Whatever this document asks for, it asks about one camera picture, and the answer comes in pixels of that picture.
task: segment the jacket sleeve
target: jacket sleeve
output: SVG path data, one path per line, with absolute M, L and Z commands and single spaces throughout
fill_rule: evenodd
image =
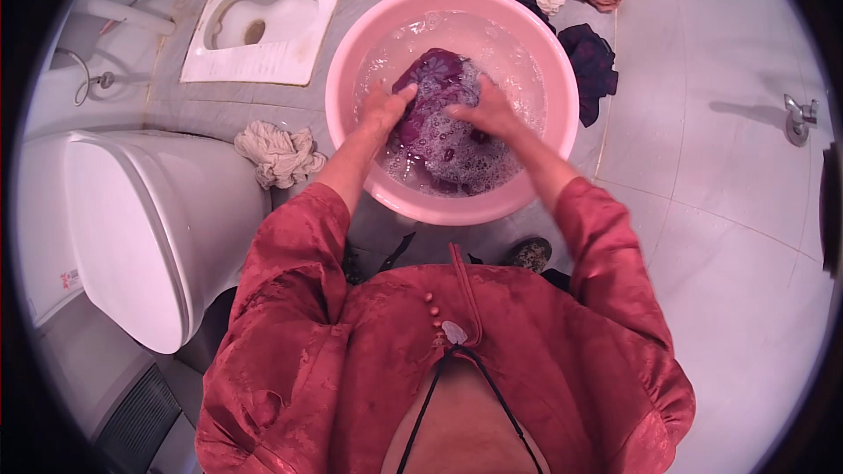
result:
M 606 191 L 577 178 L 560 194 L 554 218 L 574 259 L 574 298 L 627 329 L 616 333 L 616 344 L 652 404 L 609 471 L 664 471 L 694 420 L 695 397 L 675 360 L 629 213 Z
M 350 327 L 335 324 L 348 210 L 311 184 L 258 229 L 203 379 L 205 472 L 325 472 Z
M 268 285 L 286 290 L 281 300 L 301 318 L 336 323 L 346 298 L 342 255 L 350 223 L 342 198 L 321 183 L 275 209 L 252 240 L 229 323 L 263 303 L 258 291 Z
M 554 220 L 574 261 L 571 294 L 585 307 L 652 338 L 673 341 L 650 285 L 627 208 L 582 177 L 559 195 Z

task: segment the purple patterned cloth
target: purple patterned cloth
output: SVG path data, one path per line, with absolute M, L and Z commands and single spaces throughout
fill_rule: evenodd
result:
M 417 165 L 424 164 L 425 176 L 430 177 L 427 182 L 445 193 L 483 193 L 506 176 L 499 169 L 508 158 L 506 146 L 444 113 L 452 104 L 477 106 L 478 74 L 469 58 L 434 47 L 416 59 L 392 87 L 395 93 L 410 83 L 418 85 L 416 98 L 407 105 L 395 134 L 405 153 Z

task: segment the white pipe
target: white pipe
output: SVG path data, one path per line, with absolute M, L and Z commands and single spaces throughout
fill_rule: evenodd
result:
M 175 24 L 159 16 L 140 11 L 127 5 L 117 4 L 111 0 L 76 0 L 72 11 L 100 16 L 112 21 L 125 22 L 132 26 L 141 26 L 162 35 L 172 35 Z

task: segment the floor drain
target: floor drain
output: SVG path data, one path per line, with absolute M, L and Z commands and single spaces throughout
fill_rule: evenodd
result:
M 266 30 L 267 24 L 263 22 L 263 20 L 258 19 L 257 21 L 252 22 L 243 34 L 243 43 L 258 44 L 260 42 L 260 38 L 263 37 L 264 31 Z

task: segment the pink plastic basin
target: pink plastic basin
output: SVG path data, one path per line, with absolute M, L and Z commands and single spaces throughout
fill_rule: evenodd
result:
M 382 0 L 374 5 L 343 37 L 328 71 L 324 108 L 334 146 L 340 148 L 357 126 L 354 89 L 373 43 L 428 11 L 466 11 L 482 16 L 503 26 L 521 42 L 539 66 L 547 90 L 547 121 L 542 140 L 567 158 L 579 119 L 579 96 L 571 62 L 551 30 L 515 0 Z M 439 198 L 396 182 L 375 164 L 364 187 L 396 213 L 437 226 L 483 224 L 510 215 L 535 199 L 524 171 L 488 193 Z

